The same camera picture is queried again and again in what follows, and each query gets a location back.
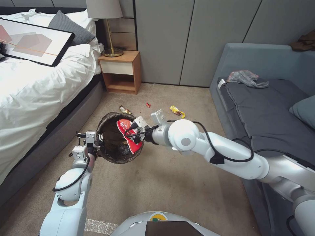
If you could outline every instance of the lamp stand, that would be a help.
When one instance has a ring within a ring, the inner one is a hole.
[[[112,43],[112,33],[111,33],[111,28],[109,27],[109,21],[108,19],[106,19],[106,24],[107,24],[107,28],[108,28],[108,35],[109,35],[109,41],[111,43],[111,49],[105,49],[103,51],[103,55],[107,56],[107,57],[116,57],[116,56],[121,56],[122,54],[124,54],[124,51],[121,49],[115,49],[113,47],[113,43]]]

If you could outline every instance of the beige carpet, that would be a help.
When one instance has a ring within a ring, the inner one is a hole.
[[[138,95],[105,92],[81,132],[96,130],[102,116],[118,111],[119,105],[143,116],[151,125],[150,113],[160,108],[167,119],[178,119],[169,110],[175,105],[187,119],[224,135],[209,89],[156,84],[142,84]],[[54,197],[52,188],[71,167],[73,160],[68,153],[75,145],[76,138],[0,209],[0,235],[38,235]],[[241,179],[198,154],[181,156],[146,143],[141,155],[124,165],[98,158],[93,175],[87,203],[89,219],[120,224],[129,216],[160,210],[187,217],[222,236],[260,235]]]

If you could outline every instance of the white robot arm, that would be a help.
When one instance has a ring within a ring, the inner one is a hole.
[[[96,131],[78,134],[85,138],[85,146],[75,146],[72,169],[63,174],[53,191],[55,197],[50,212],[40,229],[40,236],[83,236],[86,221],[86,203],[92,185],[92,170],[96,158]],[[64,201],[77,201],[67,206]]]
[[[295,218],[306,236],[315,235],[315,171],[298,161],[281,155],[265,158],[252,150],[215,133],[199,132],[189,120],[172,121],[162,110],[151,114],[158,127],[145,135],[154,144],[170,146],[183,155],[201,154],[207,162],[244,179],[268,183],[282,197],[293,202]],[[141,126],[143,118],[135,122]]]
[[[221,137],[217,134],[199,132],[197,126],[189,120],[167,122],[162,110],[151,114],[157,124],[150,128],[142,117],[134,120],[138,136],[135,142],[145,140],[153,144],[172,147],[183,155],[201,154],[207,162],[244,179],[257,179],[268,183],[284,198],[292,201],[297,222],[306,236],[315,232],[315,171],[303,166],[298,161],[282,155],[264,158],[250,148]],[[51,211],[46,216],[40,230],[46,235],[83,235],[86,219],[86,202],[92,183],[91,172],[96,154],[97,133],[85,134],[87,146],[73,149],[73,168],[60,177],[55,186],[55,198]],[[73,206],[66,206],[63,201],[78,201]],[[126,234],[118,231],[113,235]]]

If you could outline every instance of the framed picture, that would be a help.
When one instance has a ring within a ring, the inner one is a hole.
[[[72,32],[0,19],[3,54],[46,66],[58,65],[74,37]]]

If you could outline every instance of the red snack wrapper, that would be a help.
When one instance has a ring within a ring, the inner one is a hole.
[[[135,154],[141,148],[142,142],[135,144],[132,139],[125,137],[124,133],[126,132],[127,129],[129,129],[131,124],[132,124],[132,122],[130,120],[126,120],[126,119],[121,119],[121,120],[117,121],[117,127],[118,127],[119,131],[122,133],[125,140],[127,141],[127,144],[129,146],[131,153]],[[137,130],[132,129],[132,130],[129,130],[126,133],[126,135],[131,135],[131,134],[136,134],[136,133],[137,133]]]

